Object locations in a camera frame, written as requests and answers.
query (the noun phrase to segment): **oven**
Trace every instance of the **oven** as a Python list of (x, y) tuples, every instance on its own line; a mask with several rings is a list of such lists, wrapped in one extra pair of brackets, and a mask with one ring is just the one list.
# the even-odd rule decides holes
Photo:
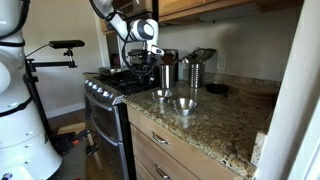
[(99, 156), (102, 166), (112, 168), (112, 177), (115, 179), (136, 179), (130, 123), (127, 106), (122, 99), (126, 95), (157, 86), (158, 82), (141, 80), (141, 77), (134, 76), (128, 70), (114, 75), (86, 77), (86, 108), (98, 131)]

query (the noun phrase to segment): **stainless steel canister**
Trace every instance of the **stainless steel canister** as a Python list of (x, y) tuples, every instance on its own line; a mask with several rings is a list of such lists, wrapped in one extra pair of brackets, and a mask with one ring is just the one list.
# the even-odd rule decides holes
[(199, 88), (204, 83), (205, 64), (189, 64), (189, 85), (192, 88)]
[(174, 65), (160, 64), (160, 87), (170, 89), (174, 86)]

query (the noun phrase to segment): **kitchen cabinet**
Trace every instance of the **kitchen cabinet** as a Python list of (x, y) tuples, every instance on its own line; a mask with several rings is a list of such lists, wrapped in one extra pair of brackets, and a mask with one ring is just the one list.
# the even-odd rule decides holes
[(101, 31), (104, 35), (108, 35), (108, 34), (112, 34), (115, 33), (114, 30), (110, 30), (107, 28), (105, 20), (104, 19), (100, 19), (100, 27), (101, 27)]
[(128, 107), (128, 115), (138, 177), (150, 173), (155, 179), (243, 179), (137, 110)]
[(159, 22), (184, 25), (200, 22), (199, 16), (246, 4), (257, 4), (262, 12), (301, 6), (303, 0), (167, 0), (159, 1)]

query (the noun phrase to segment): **wall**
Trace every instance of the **wall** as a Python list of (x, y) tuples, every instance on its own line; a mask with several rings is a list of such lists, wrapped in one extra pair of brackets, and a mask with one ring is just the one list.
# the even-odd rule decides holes
[[(73, 49), (78, 68), (37, 68), (37, 88), (48, 118), (84, 107), (84, 78), (82, 72), (97, 71), (104, 64), (105, 37), (99, 36), (96, 15), (86, 0), (32, 0), (27, 22), (23, 28), (25, 54), (52, 40), (80, 39), (84, 47)], [(46, 47), (29, 58), (36, 62), (68, 61), (66, 49)]]
[(297, 26), (299, 10), (232, 18), (216, 23), (160, 28), (158, 45), (178, 49), (180, 58), (195, 47), (214, 48), (227, 56), (225, 70), (216, 70), (217, 56), (206, 62), (206, 72), (281, 81)]

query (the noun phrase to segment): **drawer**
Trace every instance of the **drawer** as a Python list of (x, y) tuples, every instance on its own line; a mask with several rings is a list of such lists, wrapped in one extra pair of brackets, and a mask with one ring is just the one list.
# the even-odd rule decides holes
[(128, 107), (129, 121), (144, 133), (162, 150), (183, 164), (190, 172), (200, 179), (242, 179), (242, 177), (218, 161), (206, 156), (195, 147), (178, 138), (155, 122)]
[(155, 179), (198, 179), (132, 125), (131, 133), (134, 156)]
[(153, 176), (136, 157), (134, 157), (134, 164), (136, 166), (137, 180), (154, 180)]

